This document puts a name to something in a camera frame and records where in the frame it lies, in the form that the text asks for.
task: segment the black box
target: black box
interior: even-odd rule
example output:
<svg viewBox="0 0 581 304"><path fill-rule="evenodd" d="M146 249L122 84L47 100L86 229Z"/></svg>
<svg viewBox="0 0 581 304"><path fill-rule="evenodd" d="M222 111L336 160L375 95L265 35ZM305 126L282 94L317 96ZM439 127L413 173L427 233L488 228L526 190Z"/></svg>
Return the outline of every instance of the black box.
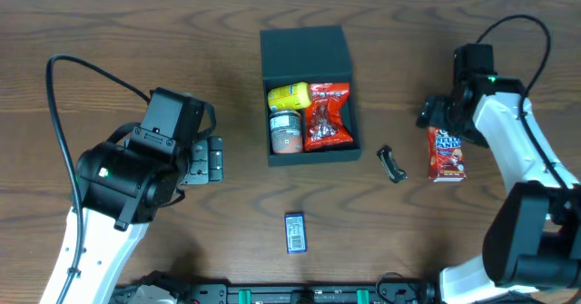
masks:
<svg viewBox="0 0 581 304"><path fill-rule="evenodd" d="M262 84L269 166L323 162L356 161L361 156L356 84L347 42L340 26L307 27L261 31ZM292 83L350 84L350 95L341 109L343 125L352 143L325 147L314 152L275 154L267 94L276 87ZM304 111L301 111L302 137L305 137Z"/></svg>

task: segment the wooden surface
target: wooden surface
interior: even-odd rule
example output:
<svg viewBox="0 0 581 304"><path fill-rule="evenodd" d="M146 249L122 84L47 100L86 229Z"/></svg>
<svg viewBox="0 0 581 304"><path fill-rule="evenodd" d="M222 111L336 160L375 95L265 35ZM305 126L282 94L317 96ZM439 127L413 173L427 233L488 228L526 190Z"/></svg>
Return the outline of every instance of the wooden surface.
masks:
<svg viewBox="0 0 581 304"><path fill-rule="evenodd" d="M190 188L160 210L121 282L151 270L241 282L375 281L433 275L477 254L504 197L489 150L466 144L469 179L427 179L429 94L451 90L452 53L504 15L542 17L554 36L532 94L537 120L581 175L581 0L0 0L0 302L40 299L71 203L44 95L49 55L79 55L142 90L164 85L216 107L225 181ZM269 168L259 31L343 25L356 69L364 152L358 162ZM513 23L488 40L497 69L527 83L543 38ZM73 157L122 123L141 99L59 63L58 105ZM375 155L391 145L409 179L389 181ZM283 215L303 211L309 251L288 255ZM563 302L571 292L540 295Z"/></svg>

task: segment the yellow can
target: yellow can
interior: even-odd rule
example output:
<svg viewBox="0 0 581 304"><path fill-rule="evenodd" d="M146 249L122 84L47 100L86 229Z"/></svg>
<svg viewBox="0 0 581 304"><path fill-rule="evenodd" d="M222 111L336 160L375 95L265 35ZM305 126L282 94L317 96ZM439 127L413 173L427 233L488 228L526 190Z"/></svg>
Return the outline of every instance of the yellow can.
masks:
<svg viewBox="0 0 581 304"><path fill-rule="evenodd" d="M273 112L304 109L311 103L309 84L300 82L272 89L268 94L268 102Z"/></svg>

